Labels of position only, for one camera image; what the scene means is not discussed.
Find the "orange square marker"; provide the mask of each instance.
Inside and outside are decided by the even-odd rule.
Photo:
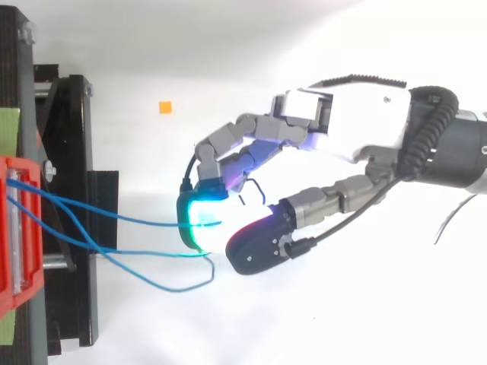
[[[173,105],[170,101],[159,102],[159,114],[171,114],[173,112]]]

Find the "black connector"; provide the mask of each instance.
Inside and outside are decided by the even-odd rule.
[[[317,245],[317,241],[314,238],[303,238],[293,243],[286,243],[284,245],[284,250],[291,259],[296,259],[297,257],[304,255],[305,253],[311,251],[313,247]]]
[[[183,181],[180,185],[180,192],[189,192],[193,190],[193,184],[191,183],[191,179],[189,177],[183,177]]]

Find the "white backdrop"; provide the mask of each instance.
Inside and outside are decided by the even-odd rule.
[[[482,2],[7,2],[37,25],[35,62],[59,63],[63,75],[82,73],[94,85],[94,166],[120,171],[121,214],[174,221],[194,144],[243,112],[268,111],[290,87],[374,74],[449,87],[463,109],[487,110]],[[158,113],[162,100],[173,102],[172,114]],[[286,151],[255,177],[275,202],[362,168]],[[403,184],[311,254],[261,275],[242,277],[216,256],[215,282],[187,294],[157,291],[100,259],[100,338],[84,349],[65,341],[51,361],[484,364],[485,199],[467,205],[432,245],[464,197]],[[125,222],[119,246],[184,250],[175,230]],[[167,285],[208,275],[200,260],[124,261]]]

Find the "green tape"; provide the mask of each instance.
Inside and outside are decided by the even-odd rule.
[[[17,135],[21,110],[0,108],[0,156],[17,154]]]
[[[17,154],[17,135],[21,116],[18,108],[0,108],[0,156]],[[15,311],[7,312],[0,319],[0,345],[14,343]]]
[[[0,346],[12,346],[14,343],[15,331],[15,311],[7,312],[5,316],[0,319]]]

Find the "blue wire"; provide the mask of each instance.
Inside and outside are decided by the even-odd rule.
[[[105,211],[103,209],[99,209],[97,207],[94,207],[93,205],[77,202],[77,201],[72,200],[72,199],[62,198],[60,196],[53,195],[53,194],[50,194],[48,192],[44,192],[43,190],[40,190],[38,188],[35,188],[34,186],[31,186],[31,185],[26,184],[24,182],[20,182],[18,180],[7,179],[7,184],[10,186],[16,187],[18,189],[27,190],[28,192],[32,192],[34,194],[41,195],[45,198],[47,198],[48,196],[52,196],[52,197],[55,197],[56,199],[58,199],[60,202],[66,203],[67,205],[74,205],[76,207],[87,209],[89,211],[93,211],[95,213],[102,214],[102,215],[105,215],[105,216],[113,218],[113,219],[121,219],[121,220],[128,221],[128,222],[145,224],[147,226],[186,227],[186,228],[187,227],[213,227],[213,226],[219,225],[221,223],[221,222],[211,222],[211,223],[189,224],[189,223],[159,223],[159,222],[143,221],[140,219],[135,219],[135,218],[119,215],[119,214],[113,213],[111,211]]]
[[[81,247],[82,249],[92,249],[90,245],[85,242],[75,240],[69,236],[66,236],[63,233],[53,229],[52,227],[48,226],[44,222],[42,222],[38,217],[36,217],[31,211],[25,208],[21,203],[15,201],[10,196],[7,197],[8,201],[15,205],[18,209],[23,211],[27,214],[30,219],[34,222],[39,224],[45,231],[51,233],[54,237],[58,237],[61,240],[64,240],[68,243],[71,243],[75,246]],[[170,252],[158,252],[158,251],[131,251],[131,250],[120,250],[120,249],[112,249],[110,247],[104,247],[104,249],[108,253],[116,253],[119,255],[145,255],[145,256],[162,256],[162,257],[171,257],[171,258],[198,258],[209,255],[209,252],[198,252],[198,253],[170,253]]]
[[[109,260],[110,262],[112,262],[114,265],[118,266],[122,270],[127,271],[128,273],[136,276],[137,278],[141,279],[142,281],[145,281],[146,283],[152,285],[153,287],[156,287],[157,289],[168,291],[170,293],[183,293],[183,292],[195,290],[199,287],[203,287],[207,284],[210,284],[215,279],[215,263],[210,258],[204,256],[203,257],[204,260],[209,262],[210,266],[212,267],[212,276],[207,281],[203,281],[202,283],[193,285],[191,287],[183,287],[183,288],[171,288],[171,287],[165,287],[163,285],[160,285],[160,284],[156,283],[155,281],[152,281],[151,279],[145,277],[144,275],[139,274],[137,271],[132,270],[128,266],[124,265],[120,261],[118,261],[118,260],[114,259],[113,257],[111,257],[110,255],[108,255],[109,250],[107,250],[106,248],[103,248],[102,246],[99,246],[96,242],[94,242],[94,240],[90,237],[88,232],[85,230],[85,228],[83,227],[81,222],[76,218],[75,214],[71,211],[71,209],[66,207],[56,197],[49,196],[48,193],[46,195],[46,198],[48,198],[54,204],[56,204],[58,207],[60,207],[72,219],[73,223],[79,229],[79,231],[81,232],[83,237],[87,240],[87,242],[91,245],[92,249],[95,249],[96,251],[98,251],[105,259]]]

